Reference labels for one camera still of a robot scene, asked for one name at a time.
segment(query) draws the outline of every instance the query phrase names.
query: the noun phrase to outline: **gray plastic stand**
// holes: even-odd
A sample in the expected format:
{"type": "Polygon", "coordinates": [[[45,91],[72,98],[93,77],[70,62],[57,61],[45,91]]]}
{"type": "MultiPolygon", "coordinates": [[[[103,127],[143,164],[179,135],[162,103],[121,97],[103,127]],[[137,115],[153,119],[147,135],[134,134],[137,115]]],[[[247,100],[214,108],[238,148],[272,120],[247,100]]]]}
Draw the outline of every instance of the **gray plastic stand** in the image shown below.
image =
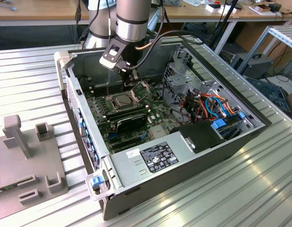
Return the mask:
{"type": "Polygon", "coordinates": [[[22,132],[18,115],[4,118],[0,137],[0,218],[68,191],[53,127],[22,132]]]}

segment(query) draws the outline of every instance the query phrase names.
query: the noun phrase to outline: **motherboard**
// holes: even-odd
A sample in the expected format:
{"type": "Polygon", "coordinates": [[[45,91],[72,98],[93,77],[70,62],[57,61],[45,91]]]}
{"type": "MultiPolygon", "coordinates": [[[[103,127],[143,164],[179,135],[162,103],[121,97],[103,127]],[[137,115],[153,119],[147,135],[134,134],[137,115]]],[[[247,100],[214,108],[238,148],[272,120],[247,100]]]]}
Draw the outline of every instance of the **motherboard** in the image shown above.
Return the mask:
{"type": "Polygon", "coordinates": [[[161,99],[160,92],[147,81],[106,96],[95,97],[92,90],[85,92],[111,154],[166,136],[181,124],[161,99]]]}

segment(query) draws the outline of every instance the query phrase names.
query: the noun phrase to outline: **metal rack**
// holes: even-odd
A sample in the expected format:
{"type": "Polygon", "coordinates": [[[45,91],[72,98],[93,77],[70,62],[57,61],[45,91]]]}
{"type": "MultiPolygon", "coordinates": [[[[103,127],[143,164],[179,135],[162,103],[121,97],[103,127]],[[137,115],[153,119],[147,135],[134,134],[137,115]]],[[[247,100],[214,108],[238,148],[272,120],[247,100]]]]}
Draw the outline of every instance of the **metal rack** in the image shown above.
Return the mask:
{"type": "MultiPolygon", "coordinates": [[[[81,46],[0,51],[0,126],[2,111],[19,114],[24,129],[52,124],[69,186],[64,195],[1,219],[0,226],[292,226],[292,120],[209,47],[193,47],[273,125],[232,158],[109,221],[89,199],[53,59],[56,51],[81,46]]],[[[199,63],[193,68],[210,78],[199,63]]]]}
{"type": "MultiPolygon", "coordinates": [[[[262,44],[262,42],[265,40],[268,34],[271,34],[274,36],[274,39],[272,42],[266,47],[264,50],[264,54],[267,54],[267,52],[271,49],[271,47],[274,45],[276,40],[279,40],[286,44],[287,46],[292,48],[292,26],[268,26],[264,32],[261,34],[259,39],[256,41],[255,45],[252,47],[251,51],[247,55],[246,59],[242,62],[242,64],[237,69],[238,73],[241,73],[253,54],[256,52],[258,47],[262,44]]],[[[286,67],[284,70],[284,73],[289,72],[292,69],[292,62],[286,67]]]]}

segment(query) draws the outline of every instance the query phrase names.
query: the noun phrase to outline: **black cable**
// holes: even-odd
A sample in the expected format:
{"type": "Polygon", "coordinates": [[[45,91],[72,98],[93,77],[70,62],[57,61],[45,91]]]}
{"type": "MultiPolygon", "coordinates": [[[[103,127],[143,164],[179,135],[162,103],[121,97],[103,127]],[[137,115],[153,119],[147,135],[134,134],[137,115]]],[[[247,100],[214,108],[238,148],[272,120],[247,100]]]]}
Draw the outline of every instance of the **black cable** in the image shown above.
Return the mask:
{"type": "Polygon", "coordinates": [[[109,26],[108,44],[109,44],[110,43],[110,38],[111,38],[111,16],[110,16],[110,8],[109,8],[108,0],[106,0],[106,4],[107,4],[107,7],[108,7],[108,26],[109,26]]]}
{"type": "Polygon", "coordinates": [[[70,29],[70,25],[68,25],[68,30],[69,30],[71,42],[72,42],[72,44],[75,44],[75,42],[74,42],[74,40],[72,38],[72,33],[74,33],[74,31],[73,31],[73,29],[70,29]]]}
{"type": "Polygon", "coordinates": [[[272,54],[275,48],[278,47],[281,43],[282,43],[281,41],[278,42],[278,44],[270,51],[270,53],[268,54],[268,57],[272,54]]]}
{"type": "MultiPolygon", "coordinates": [[[[174,27],[173,25],[171,24],[169,18],[168,18],[168,15],[167,15],[167,12],[165,11],[165,18],[166,18],[166,21],[167,23],[169,24],[169,26],[171,27],[172,30],[174,30],[174,27]]],[[[195,45],[203,45],[204,41],[200,38],[200,37],[197,37],[198,39],[201,40],[201,42],[195,42],[195,41],[192,41],[192,40],[189,40],[189,39],[186,39],[184,37],[182,37],[180,34],[176,34],[179,38],[181,38],[182,40],[185,40],[186,42],[188,43],[191,43],[191,44],[195,44],[195,45]]]]}
{"type": "Polygon", "coordinates": [[[95,21],[95,19],[97,18],[97,16],[98,16],[98,12],[99,12],[99,3],[100,3],[100,0],[98,0],[98,2],[97,2],[97,13],[96,13],[95,16],[93,17],[93,19],[90,21],[88,27],[87,27],[87,28],[83,31],[83,33],[81,34],[78,43],[80,43],[81,39],[85,36],[85,33],[89,31],[89,29],[90,29],[92,23],[93,23],[93,22],[95,21]]]}
{"type": "Polygon", "coordinates": [[[161,7],[162,7],[162,10],[161,10],[161,23],[160,23],[160,26],[159,26],[159,30],[156,34],[156,37],[155,39],[159,36],[162,28],[163,28],[163,24],[164,24],[164,19],[165,19],[165,12],[166,12],[166,9],[165,9],[165,3],[164,3],[164,0],[160,0],[160,4],[161,4],[161,7]]]}
{"type": "Polygon", "coordinates": [[[214,36],[216,30],[217,30],[217,29],[219,28],[219,26],[220,26],[220,22],[221,22],[221,19],[222,19],[223,13],[224,13],[225,8],[226,8],[226,3],[227,3],[227,0],[225,0],[225,4],[224,4],[223,10],[222,10],[221,18],[220,18],[219,22],[217,23],[217,25],[216,25],[216,27],[215,27],[215,30],[214,30],[214,32],[213,32],[213,34],[212,34],[212,36],[211,36],[210,45],[211,45],[211,43],[212,43],[212,38],[213,38],[213,36],[214,36]]]}
{"type": "Polygon", "coordinates": [[[149,48],[148,52],[146,53],[145,57],[140,61],[140,63],[138,63],[137,65],[135,66],[131,66],[131,67],[127,67],[126,70],[134,70],[134,69],[137,69],[139,66],[141,66],[145,60],[147,59],[147,57],[149,56],[150,52],[152,51],[153,47],[155,46],[155,44],[162,38],[164,37],[165,35],[167,34],[170,34],[170,33],[175,33],[175,34],[179,34],[179,33],[182,33],[182,34],[187,34],[187,35],[193,35],[195,37],[197,37],[197,34],[194,33],[194,32],[190,32],[190,31],[185,31],[185,30],[171,30],[171,31],[167,31],[167,32],[164,32],[163,34],[159,35],[157,39],[155,39],[153,42],[152,42],[152,45],[151,47],[149,48]]]}
{"type": "Polygon", "coordinates": [[[78,24],[81,19],[81,7],[80,7],[80,0],[78,0],[78,5],[76,7],[76,12],[75,12],[75,32],[74,32],[74,43],[76,43],[76,34],[78,32],[78,24]]]}
{"type": "Polygon", "coordinates": [[[278,77],[278,75],[276,75],[276,78],[278,78],[280,81],[282,81],[282,82],[288,82],[290,79],[289,79],[289,77],[287,77],[287,76],[284,76],[284,77],[286,77],[287,78],[287,80],[283,80],[283,79],[280,79],[279,77],[278,77]]]}
{"type": "Polygon", "coordinates": [[[236,3],[237,3],[237,2],[238,2],[238,0],[233,0],[232,4],[231,4],[231,6],[230,6],[230,9],[229,9],[227,15],[225,16],[225,18],[224,18],[224,20],[223,20],[223,22],[222,22],[222,24],[221,24],[220,30],[218,31],[218,33],[216,33],[216,34],[213,35],[213,37],[212,37],[212,42],[210,43],[210,48],[211,48],[211,49],[214,47],[214,44],[215,44],[217,38],[219,37],[220,33],[222,32],[222,30],[223,30],[224,27],[226,26],[227,21],[228,21],[230,15],[231,15],[231,13],[232,13],[234,7],[236,6],[236,3]]]}
{"type": "Polygon", "coordinates": [[[289,63],[280,71],[280,73],[279,74],[282,74],[283,73],[283,71],[288,67],[288,65],[290,64],[292,62],[292,59],[289,61],[289,63]]]}
{"type": "Polygon", "coordinates": [[[275,68],[276,68],[276,66],[282,61],[282,59],[283,59],[283,57],[284,57],[284,53],[286,52],[286,50],[287,50],[287,48],[288,48],[288,46],[286,46],[286,47],[284,47],[283,48],[283,54],[281,55],[281,58],[280,58],[280,60],[279,60],[279,62],[273,67],[273,73],[276,75],[277,73],[275,72],[275,68]]]}

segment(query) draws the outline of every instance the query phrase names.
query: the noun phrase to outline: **blue latch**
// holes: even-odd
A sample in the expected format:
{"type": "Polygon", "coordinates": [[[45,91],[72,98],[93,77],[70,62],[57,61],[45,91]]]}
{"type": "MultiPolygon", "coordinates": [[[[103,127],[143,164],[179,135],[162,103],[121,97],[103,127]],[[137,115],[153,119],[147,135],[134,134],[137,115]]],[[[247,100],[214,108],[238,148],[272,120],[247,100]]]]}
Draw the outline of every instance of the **blue latch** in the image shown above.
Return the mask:
{"type": "Polygon", "coordinates": [[[222,126],[225,126],[226,122],[223,119],[218,119],[213,121],[212,125],[215,129],[219,129],[222,126]]]}
{"type": "Polygon", "coordinates": [[[79,127],[81,127],[82,126],[82,124],[83,124],[83,119],[82,118],[80,118],[80,122],[79,122],[79,127]]]}
{"type": "Polygon", "coordinates": [[[104,179],[103,176],[95,176],[95,177],[93,177],[91,179],[91,185],[92,185],[92,187],[99,186],[103,182],[105,182],[105,179],[104,179]]]}
{"type": "Polygon", "coordinates": [[[240,116],[241,119],[244,119],[246,117],[243,112],[239,112],[239,116],[240,116]]]}

